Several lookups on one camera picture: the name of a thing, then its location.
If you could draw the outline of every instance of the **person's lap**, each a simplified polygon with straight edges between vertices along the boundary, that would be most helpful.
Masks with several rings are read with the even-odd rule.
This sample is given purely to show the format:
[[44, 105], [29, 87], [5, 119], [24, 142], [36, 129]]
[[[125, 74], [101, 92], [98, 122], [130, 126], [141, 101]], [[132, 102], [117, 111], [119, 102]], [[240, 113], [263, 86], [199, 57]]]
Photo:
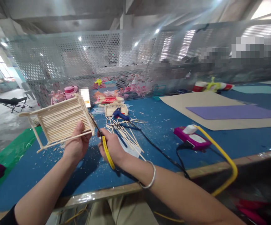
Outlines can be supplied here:
[[142, 193], [119, 196], [93, 204], [86, 225], [155, 224], [157, 221]]

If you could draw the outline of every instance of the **metal mesh fence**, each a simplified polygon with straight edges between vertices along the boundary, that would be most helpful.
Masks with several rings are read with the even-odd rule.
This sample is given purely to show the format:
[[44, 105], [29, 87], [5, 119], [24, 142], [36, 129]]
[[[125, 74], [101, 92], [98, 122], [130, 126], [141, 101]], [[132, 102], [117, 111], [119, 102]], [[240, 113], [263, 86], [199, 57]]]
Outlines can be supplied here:
[[[165, 93], [190, 89], [195, 81], [209, 76], [236, 82], [239, 71], [263, 66], [243, 68], [240, 63], [231, 63], [230, 55], [236, 38], [260, 24], [271, 26], [271, 21], [174, 27], [158, 33], [116, 30], [25, 35], [5, 42], [38, 103], [46, 107], [51, 91], [72, 85], [89, 88], [93, 102], [97, 91], [111, 95], [118, 90], [129, 100], [151, 97], [156, 86], [165, 85]], [[101, 85], [95, 83], [97, 79], [102, 80]]]

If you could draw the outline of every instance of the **white plug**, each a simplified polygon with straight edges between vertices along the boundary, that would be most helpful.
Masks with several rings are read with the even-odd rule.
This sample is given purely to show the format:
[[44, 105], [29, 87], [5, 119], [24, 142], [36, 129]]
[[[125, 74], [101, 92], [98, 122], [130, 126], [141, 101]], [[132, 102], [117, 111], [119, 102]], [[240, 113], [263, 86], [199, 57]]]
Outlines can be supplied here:
[[188, 125], [188, 126], [183, 130], [183, 132], [184, 132], [185, 134], [193, 134], [193, 133], [196, 132], [196, 130], [197, 130], [197, 127], [195, 127], [194, 125]]

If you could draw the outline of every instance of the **bracelet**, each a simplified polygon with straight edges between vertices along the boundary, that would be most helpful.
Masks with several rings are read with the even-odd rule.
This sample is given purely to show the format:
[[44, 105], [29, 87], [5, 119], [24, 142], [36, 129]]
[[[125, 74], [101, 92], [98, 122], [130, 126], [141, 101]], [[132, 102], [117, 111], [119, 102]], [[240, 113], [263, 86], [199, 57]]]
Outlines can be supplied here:
[[151, 161], [146, 161], [146, 162], [150, 163], [150, 164], [153, 166], [153, 178], [152, 178], [151, 183], [150, 183], [148, 186], [146, 186], [146, 187], [143, 186], [142, 183], [139, 181], [139, 184], [141, 185], [141, 187], [142, 187], [143, 189], [150, 188], [150, 187], [153, 185], [154, 180], [155, 180], [155, 166], [154, 166], [154, 164], [153, 164]]

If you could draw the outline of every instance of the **blue glue gun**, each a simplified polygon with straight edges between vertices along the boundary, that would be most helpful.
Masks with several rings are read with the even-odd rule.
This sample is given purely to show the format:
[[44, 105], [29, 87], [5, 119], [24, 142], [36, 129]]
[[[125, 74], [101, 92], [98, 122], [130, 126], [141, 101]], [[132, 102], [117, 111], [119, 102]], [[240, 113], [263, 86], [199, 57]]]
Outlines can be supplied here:
[[130, 118], [129, 116], [125, 116], [123, 113], [121, 113], [121, 108], [117, 108], [114, 112], [113, 112], [113, 117], [118, 118], [121, 117], [123, 120], [129, 121]]

